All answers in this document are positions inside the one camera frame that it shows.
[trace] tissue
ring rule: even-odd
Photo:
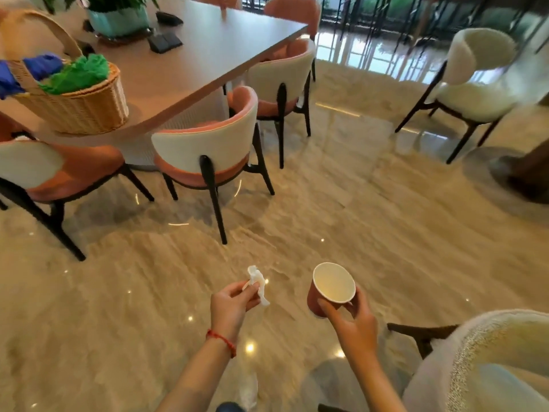
[[[248,268],[248,274],[250,275],[250,280],[246,282],[242,290],[245,290],[251,284],[259,282],[259,290],[257,291],[257,294],[259,295],[261,304],[264,306],[270,305],[271,303],[265,299],[265,279],[261,272],[255,266],[250,266]]]

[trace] wicker basket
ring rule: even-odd
[[[82,55],[75,40],[46,15],[34,10],[12,11],[0,22],[7,65],[15,80],[26,90],[14,98],[40,118],[53,130],[86,136],[113,131],[127,122],[129,110],[120,81],[120,69],[109,63],[109,77],[90,88],[62,95],[44,92],[23,62],[20,46],[24,43],[19,27],[27,17],[33,17],[48,26],[63,43],[71,60]]]

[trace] potted plant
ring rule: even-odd
[[[64,0],[68,9],[76,0]],[[127,36],[149,26],[147,0],[80,0],[93,29],[110,38]],[[158,2],[152,0],[157,8]],[[43,0],[50,13],[59,0]]]

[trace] paper cup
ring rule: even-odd
[[[335,263],[321,263],[312,272],[312,282],[307,295],[307,306],[311,312],[326,318],[319,305],[320,298],[327,300],[336,309],[355,297],[356,285],[345,268]]]

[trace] green cloth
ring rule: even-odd
[[[80,56],[39,85],[48,94],[61,95],[90,88],[108,76],[109,63],[105,56],[91,54],[89,57]]]

